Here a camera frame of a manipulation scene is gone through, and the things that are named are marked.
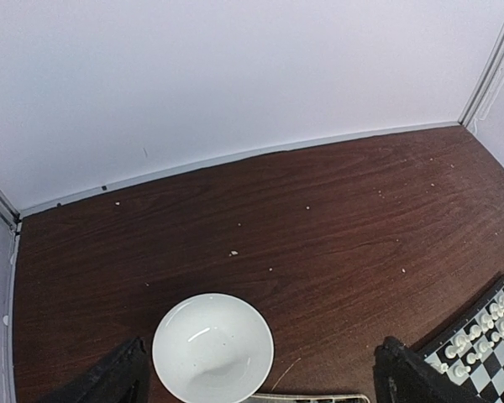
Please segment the white ceramic bowl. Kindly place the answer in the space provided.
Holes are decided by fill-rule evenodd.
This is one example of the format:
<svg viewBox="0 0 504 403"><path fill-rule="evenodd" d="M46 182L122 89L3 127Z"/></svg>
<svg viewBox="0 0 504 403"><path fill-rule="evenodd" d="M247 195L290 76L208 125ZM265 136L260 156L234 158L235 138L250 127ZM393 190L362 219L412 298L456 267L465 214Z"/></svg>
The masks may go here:
<svg viewBox="0 0 504 403"><path fill-rule="evenodd" d="M242 402L267 379L275 355L266 320L248 302L210 293L171 308L156 328L152 361L183 402Z"/></svg>

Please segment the right aluminium frame post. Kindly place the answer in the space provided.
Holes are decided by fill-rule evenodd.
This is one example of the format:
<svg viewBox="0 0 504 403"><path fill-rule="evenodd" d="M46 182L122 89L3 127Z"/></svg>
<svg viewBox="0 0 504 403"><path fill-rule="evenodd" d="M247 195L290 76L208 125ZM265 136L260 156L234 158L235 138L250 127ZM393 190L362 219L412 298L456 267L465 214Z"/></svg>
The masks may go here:
<svg viewBox="0 0 504 403"><path fill-rule="evenodd" d="M498 34L484 70L476 83L475 89L460 114L458 123L464 128L471 128L477 120L483 120L491 108L501 85L504 82L504 23Z"/></svg>

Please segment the black grey chessboard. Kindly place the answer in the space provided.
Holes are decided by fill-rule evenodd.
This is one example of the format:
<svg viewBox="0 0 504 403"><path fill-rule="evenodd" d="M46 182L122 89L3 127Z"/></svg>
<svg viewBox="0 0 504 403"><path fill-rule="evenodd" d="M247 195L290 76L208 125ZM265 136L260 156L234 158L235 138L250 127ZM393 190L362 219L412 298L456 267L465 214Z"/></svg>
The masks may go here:
<svg viewBox="0 0 504 403"><path fill-rule="evenodd" d="M418 354L451 383L504 402L504 275Z"/></svg>

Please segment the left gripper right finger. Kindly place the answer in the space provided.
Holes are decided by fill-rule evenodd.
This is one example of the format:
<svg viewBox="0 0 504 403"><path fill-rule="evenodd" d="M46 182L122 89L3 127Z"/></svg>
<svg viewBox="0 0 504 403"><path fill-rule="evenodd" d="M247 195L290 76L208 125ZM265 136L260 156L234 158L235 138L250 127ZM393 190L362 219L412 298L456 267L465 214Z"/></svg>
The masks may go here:
<svg viewBox="0 0 504 403"><path fill-rule="evenodd" d="M397 338L387 337L375 349L375 398L395 403L482 402L476 394L442 377Z"/></svg>

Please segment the wooden rimmed black tray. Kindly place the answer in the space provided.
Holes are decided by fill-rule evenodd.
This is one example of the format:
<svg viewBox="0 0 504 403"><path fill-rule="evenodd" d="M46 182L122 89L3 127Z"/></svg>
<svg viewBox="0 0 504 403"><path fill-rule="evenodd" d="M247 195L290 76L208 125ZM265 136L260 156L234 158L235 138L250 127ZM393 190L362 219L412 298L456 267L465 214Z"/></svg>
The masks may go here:
<svg viewBox="0 0 504 403"><path fill-rule="evenodd" d="M370 403L370 399L362 394L282 395L257 393L244 400L244 403Z"/></svg>

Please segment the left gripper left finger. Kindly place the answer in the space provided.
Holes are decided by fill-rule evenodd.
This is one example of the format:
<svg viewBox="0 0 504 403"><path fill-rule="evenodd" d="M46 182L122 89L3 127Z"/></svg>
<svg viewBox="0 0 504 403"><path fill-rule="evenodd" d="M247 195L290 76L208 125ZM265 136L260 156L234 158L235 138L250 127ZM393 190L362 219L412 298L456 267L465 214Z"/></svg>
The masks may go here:
<svg viewBox="0 0 504 403"><path fill-rule="evenodd" d="M54 390L41 402L146 402L150 360L142 338L129 339L102 357L86 373Z"/></svg>

